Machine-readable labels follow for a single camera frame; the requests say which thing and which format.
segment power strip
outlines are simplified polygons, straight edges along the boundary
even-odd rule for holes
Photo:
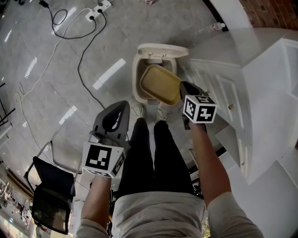
[[[87,21],[92,22],[92,20],[90,19],[91,16],[94,17],[94,19],[96,19],[101,13],[98,12],[99,9],[101,9],[103,12],[105,10],[107,10],[110,6],[112,6],[112,4],[108,1],[108,0],[103,0],[102,1],[102,6],[97,5],[92,11],[90,11],[85,18],[87,19]]]

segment leg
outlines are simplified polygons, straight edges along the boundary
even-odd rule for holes
[[[154,138],[156,190],[194,194],[187,166],[165,121],[155,125]]]
[[[123,164],[118,198],[153,190],[154,170],[149,144],[149,131],[144,118],[139,118],[129,142],[131,148]]]

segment forearm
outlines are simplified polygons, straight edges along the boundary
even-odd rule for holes
[[[199,125],[190,123],[191,136],[206,205],[224,192],[230,192],[228,174],[217,157],[208,135]]]
[[[111,178],[95,176],[84,203],[81,219],[88,219],[106,228],[110,201]]]

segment shoe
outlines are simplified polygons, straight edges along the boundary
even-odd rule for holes
[[[160,103],[157,107],[156,122],[169,120],[169,112],[171,107],[164,103]]]
[[[136,119],[144,117],[145,108],[142,103],[138,102],[134,97],[129,100],[130,115]]]

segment marble floor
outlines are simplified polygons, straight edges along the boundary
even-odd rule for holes
[[[82,9],[97,5],[95,0],[47,2],[53,13],[60,9],[69,12],[69,17],[59,28],[60,33]],[[133,95],[132,63],[139,44],[164,43],[193,47],[203,39],[198,37],[198,31],[215,22],[201,0],[157,0],[151,6],[138,0],[113,0],[112,4],[105,12],[106,28],[86,51],[80,67],[86,86],[104,107],[119,100],[128,100]],[[85,19],[86,14],[87,11],[72,23],[66,36],[80,36],[93,29],[94,25]],[[62,18],[62,14],[57,15],[57,19]],[[100,16],[96,21],[100,29],[104,24],[103,17]],[[20,177],[31,164],[32,157],[52,138],[55,160],[76,168],[83,142],[88,141],[94,119],[102,110],[82,86],[77,72],[81,54],[92,37],[93,34],[59,43],[41,80],[22,101],[25,119],[20,103],[15,101],[15,94],[20,93],[19,84],[24,93],[32,88],[46,67],[59,38],[52,31],[48,9],[42,8],[38,0],[27,0],[23,6],[10,1],[0,17],[0,83],[6,84],[0,89],[0,96],[6,110],[16,109],[9,117],[13,127],[7,133],[9,140],[0,148],[0,159]],[[125,64],[95,90],[92,85],[120,59]],[[180,69],[178,74],[183,78]],[[150,107],[147,113],[150,131],[153,130],[155,116],[156,106]],[[192,147],[190,135],[183,129],[177,108],[172,109],[169,126],[182,155],[186,160],[191,159],[188,152]],[[133,121],[129,126],[129,136],[132,128]],[[153,136],[150,140],[153,150]],[[41,159],[48,161],[44,155],[41,155]],[[88,188],[92,177],[85,172],[78,182]],[[34,184],[39,182],[34,171],[30,179]],[[83,186],[76,183],[82,198],[88,192]]]

